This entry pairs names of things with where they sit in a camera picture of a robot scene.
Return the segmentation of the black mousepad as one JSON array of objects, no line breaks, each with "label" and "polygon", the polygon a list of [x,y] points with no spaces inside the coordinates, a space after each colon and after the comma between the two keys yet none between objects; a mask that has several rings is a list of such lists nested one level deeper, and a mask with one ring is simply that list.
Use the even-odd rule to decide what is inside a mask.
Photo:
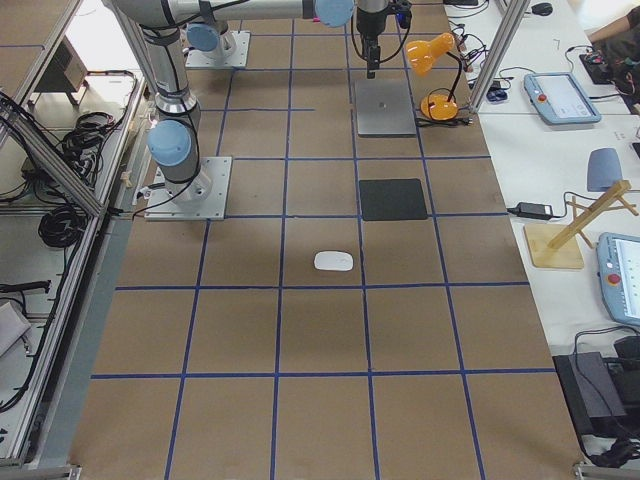
[{"label": "black mousepad", "polygon": [[360,180],[359,194],[364,221],[428,218],[422,184],[417,178]]}]

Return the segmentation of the blue teach pendant lower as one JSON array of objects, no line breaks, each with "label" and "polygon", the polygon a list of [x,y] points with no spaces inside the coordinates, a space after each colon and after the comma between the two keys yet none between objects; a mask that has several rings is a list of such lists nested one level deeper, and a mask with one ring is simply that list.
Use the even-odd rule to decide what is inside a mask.
[{"label": "blue teach pendant lower", "polygon": [[618,323],[639,326],[639,238],[605,232],[596,248],[604,305]]}]

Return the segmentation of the silver closed notebook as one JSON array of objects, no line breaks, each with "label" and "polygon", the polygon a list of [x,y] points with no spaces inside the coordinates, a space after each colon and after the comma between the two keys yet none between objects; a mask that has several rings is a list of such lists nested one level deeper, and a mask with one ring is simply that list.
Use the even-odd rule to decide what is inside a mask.
[{"label": "silver closed notebook", "polygon": [[359,137],[414,137],[415,117],[409,87],[402,79],[357,80],[355,112]]}]

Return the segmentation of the black computer mouse background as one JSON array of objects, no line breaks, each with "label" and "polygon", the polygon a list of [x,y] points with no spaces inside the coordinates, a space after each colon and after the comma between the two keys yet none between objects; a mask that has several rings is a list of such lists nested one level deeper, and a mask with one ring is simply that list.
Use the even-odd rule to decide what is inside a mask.
[{"label": "black computer mouse background", "polygon": [[550,2],[540,2],[531,6],[531,13],[536,16],[549,16],[553,13],[553,6]]}]

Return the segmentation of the orange desk lamp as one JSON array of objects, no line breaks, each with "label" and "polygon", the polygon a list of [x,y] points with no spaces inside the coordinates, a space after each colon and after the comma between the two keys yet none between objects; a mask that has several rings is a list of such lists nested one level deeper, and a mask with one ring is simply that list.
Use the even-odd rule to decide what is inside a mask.
[{"label": "orange desk lamp", "polygon": [[412,40],[405,45],[405,56],[410,69],[416,76],[435,76],[436,64],[448,57],[457,63],[457,73],[449,87],[437,86],[430,80],[429,87],[419,103],[419,110],[426,120],[434,123],[451,123],[459,113],[455,91],[462,74],[460,58],[453,53],[456,40],[452,33],[446,32],[431,40]]}]

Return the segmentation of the aluminium frame post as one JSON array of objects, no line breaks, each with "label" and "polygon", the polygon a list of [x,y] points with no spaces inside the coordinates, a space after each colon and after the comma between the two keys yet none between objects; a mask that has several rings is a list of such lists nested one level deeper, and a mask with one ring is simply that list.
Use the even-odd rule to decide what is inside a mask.
[{"label": "aluminium frame post", "polygon": [[469,99],[469,110],[476,114],[479,112],[486,94],[489,91],[500,64],[508,51],[508,48],[516,35],[524,13],[529,5],[526,0],[511,1],[506,13],[498,26],[494,39],[489,48],[489,54],[479,76],[474,82]]}]

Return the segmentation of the blue teach pendant upper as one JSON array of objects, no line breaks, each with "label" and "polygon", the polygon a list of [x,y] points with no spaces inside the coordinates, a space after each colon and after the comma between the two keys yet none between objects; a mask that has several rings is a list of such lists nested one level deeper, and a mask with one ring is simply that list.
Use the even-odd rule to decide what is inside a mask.
[{"label": "blue teach pendant upper", "polygon": [[601,120],[601,114],[571,73],[527,74],[523,87],[548,125],[595,124]]}]

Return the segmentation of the black box bottom right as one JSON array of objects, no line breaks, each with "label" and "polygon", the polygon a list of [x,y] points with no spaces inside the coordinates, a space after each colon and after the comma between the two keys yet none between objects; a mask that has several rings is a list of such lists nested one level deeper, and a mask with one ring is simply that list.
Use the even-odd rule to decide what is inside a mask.
[{"label": "black box bottom right", "polygon": [[620,435],[626,411],[601,354],[556,355],[553,363],[576,433]]}]

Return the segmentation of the black power adapter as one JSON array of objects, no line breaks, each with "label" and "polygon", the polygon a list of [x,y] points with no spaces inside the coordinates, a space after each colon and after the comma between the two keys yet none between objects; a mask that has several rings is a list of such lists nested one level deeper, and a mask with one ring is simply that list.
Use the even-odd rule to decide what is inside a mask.
[{"label": "black power adapter", "polygon": [[553,217],[553,210],[550,205],[531,202],[519,202],[514,207],[509,207],[507,212],[520,218],[550,220]]}]

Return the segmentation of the blue teach pendant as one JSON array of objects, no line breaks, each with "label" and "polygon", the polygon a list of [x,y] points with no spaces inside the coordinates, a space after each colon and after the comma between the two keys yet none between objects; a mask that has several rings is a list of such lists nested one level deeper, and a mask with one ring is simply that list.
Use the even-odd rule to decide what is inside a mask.
[{"label": "blue teach pendant", "polygon": [[601,120],[601,114],[571,73],[527,74],[523,87],[548,125],[595,124]]},{"label": "blue teach pendant", "polygon": [[639,238],[605,232],[596,248],[604,305],[618,323],[639,326]]}]

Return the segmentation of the wooden stand with base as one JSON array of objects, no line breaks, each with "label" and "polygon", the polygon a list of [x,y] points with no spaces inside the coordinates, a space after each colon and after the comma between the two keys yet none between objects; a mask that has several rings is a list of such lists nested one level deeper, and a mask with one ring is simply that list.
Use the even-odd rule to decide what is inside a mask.
[{"label": "wooden stand with base", "polygon": [[575,200],[569,201],[573,219],[567,225],[526,224],[524,235],[533,266],[548,269],[582,269],[584,260],[576,237],[580,236],[587,246],[592,248],[593,244],[584,234],[584,228],[600,214],[613,210],[627,210],[638,216],[637,205],[629,203],[624,198],[631,189],[631,183],[623,179],[614,182],[591,204],[582,205]]}]

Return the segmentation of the grey blue cap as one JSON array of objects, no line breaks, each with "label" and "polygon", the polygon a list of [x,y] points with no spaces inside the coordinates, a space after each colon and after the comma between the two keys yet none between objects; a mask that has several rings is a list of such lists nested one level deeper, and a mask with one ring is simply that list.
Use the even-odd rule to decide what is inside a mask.
[{"label": "grey blue cap", "polygon": [[587,167],[589,192],[604,192],[621,179],[620,160],[614,148],[600,148],[590,153]]}]

